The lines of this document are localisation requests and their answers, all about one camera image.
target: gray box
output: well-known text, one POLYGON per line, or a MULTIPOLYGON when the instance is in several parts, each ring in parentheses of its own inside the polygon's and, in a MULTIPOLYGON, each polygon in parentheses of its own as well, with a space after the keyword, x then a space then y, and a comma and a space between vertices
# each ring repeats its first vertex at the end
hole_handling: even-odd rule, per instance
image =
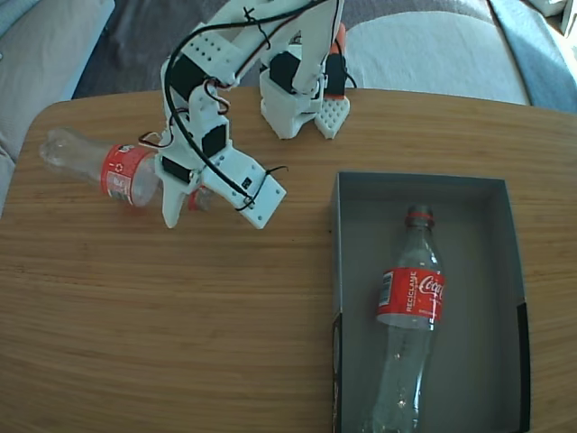
POLYGON ((387 337, 380 282, 414 203, 435 212, 446 277, 421 431, 526 432, 527 305, 505 181, 367 172, 341 172, 334 188, 334 431, 357 433, 374 402, 387 337))

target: plastic bottle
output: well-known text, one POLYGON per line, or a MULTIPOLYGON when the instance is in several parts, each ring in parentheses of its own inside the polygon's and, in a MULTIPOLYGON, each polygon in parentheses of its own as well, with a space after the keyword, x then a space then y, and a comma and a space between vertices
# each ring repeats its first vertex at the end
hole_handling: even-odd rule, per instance
MULTIPOLYGON (((132 206, 161 206, 161 183, 154 173, 155 151, 140 145, 117 145, 86 138, 68 128, 48 132, 40 155, 56 173, 98 186, 106 195, 132 206)), ((212 191, 198 189, 189 210, 208 210, 212 191)))
POLYGON ((380 387, 363 433, 412 433, 419 423, 424 370, 441 318, 444 276, 433 241, 433 211, 408 210, 405 246, 395 268, 383 275, 377 319, 387 325, 380 387))

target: table surface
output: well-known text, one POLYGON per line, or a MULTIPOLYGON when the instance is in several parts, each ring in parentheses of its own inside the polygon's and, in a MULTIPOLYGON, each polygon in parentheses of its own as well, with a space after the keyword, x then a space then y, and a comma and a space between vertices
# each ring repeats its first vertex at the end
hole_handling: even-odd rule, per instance
POLYGON ((474 99, 352 91, 334 141, 279 141, 253 88, 231 92, 235 146, 286 200, 263 231, 224 202, 165 228, 46 171, 39 145, 71 126, 116 143, 160 130, 159 93, 48 108, 0 220, 3 432, 326 432, 331 235, 338 170, 508 182, 527 281, 533 431, 577 421, 577 119, 474 99))

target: white cushion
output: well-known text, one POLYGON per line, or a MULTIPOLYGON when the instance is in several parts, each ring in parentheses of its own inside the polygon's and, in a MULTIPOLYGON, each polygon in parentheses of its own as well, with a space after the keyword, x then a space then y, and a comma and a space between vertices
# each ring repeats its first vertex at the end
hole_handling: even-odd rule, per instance
POLYGON ((42 0, 0 39, 0 214, 11 165, 1 160, 16 161, 34 118, 69 97, 113 9, 114 0, 42 0))
POLYGON ((560 14, 565 8, 567 0, 529 0, 543 16, 560 14))
POLYGON ((40 0, 0 0, 0 38, 40 0))
POLYGON ((361 88, 477 97, 526 105, 527 93, 499 30, 447 12, 408 12, 347 33, 349 72, 361 88))

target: robotic arm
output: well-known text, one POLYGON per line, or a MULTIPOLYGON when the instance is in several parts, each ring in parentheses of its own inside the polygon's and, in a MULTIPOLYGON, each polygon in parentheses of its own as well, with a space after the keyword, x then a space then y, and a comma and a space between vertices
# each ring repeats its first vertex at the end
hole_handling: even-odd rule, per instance
POLYGON ((286 191, 271 170, 234 149, 229 105, 218 91, 238 86, 261 60, 261 112, 279 138, 293 138, 311 120, 334 138, 350 110, 343 71, 333 79, 326 71, 342 10, 343 0, 233 0, 177 47, 162 67, 167 126, 155 159, 168 227, 200 188, 266 226, 286 191), (299 33, 301 45, 291 44, 299 33), (342 82, 337 98, 325 98, 331 79, 333 87, 342 82))

